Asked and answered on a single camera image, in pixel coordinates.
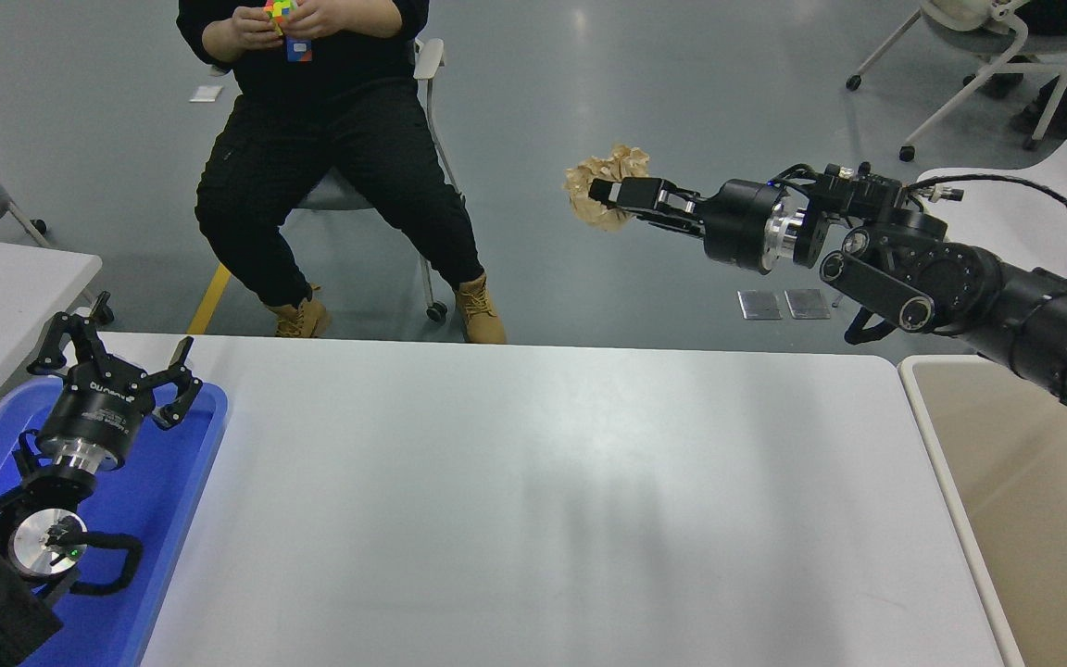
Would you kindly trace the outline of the person's right hand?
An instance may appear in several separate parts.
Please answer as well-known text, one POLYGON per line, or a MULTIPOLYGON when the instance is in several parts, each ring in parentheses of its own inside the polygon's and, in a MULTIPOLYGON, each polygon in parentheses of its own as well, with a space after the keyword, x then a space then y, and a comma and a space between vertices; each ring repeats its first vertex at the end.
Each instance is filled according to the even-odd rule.
POLYGON ((202 45, 221 63, 237 62, 246 52, 274 50, 283 38, 261 7, 237 6, 227 19, 207 25, 202 45))

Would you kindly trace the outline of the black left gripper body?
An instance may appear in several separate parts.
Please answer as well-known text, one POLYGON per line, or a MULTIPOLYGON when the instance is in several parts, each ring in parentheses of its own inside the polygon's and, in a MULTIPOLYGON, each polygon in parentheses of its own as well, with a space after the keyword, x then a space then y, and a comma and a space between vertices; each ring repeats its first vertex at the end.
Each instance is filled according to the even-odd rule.
POLYGON ((132 390, 144 374, 123 360, 107 364, 103 371, 92 362, 73 366, 41 428, 41 451, 54 457, 58 445, 81 440, 113 457, 130 455, 137 432, 154 409, 153 390, 132 390))

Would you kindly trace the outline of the person's left hand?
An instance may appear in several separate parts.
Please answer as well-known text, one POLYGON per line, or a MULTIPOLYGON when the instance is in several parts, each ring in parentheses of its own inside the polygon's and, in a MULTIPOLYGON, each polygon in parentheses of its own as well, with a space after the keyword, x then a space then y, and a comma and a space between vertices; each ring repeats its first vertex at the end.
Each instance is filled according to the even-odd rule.
POLYGON ((281 29, 296 39, 318 39, 338 33, 353 18, 353 1, 296 1, 281 29))

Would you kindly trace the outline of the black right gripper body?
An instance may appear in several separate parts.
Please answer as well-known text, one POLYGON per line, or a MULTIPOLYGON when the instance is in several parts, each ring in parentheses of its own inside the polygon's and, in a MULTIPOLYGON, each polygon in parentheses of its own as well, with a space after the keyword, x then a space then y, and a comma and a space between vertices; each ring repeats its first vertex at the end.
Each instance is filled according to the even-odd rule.
POLYGON ((782 187, 729 179, 716 194, 700 202, 706 257, 758 274, 771 273, 768 220, 784 195, 782 187))

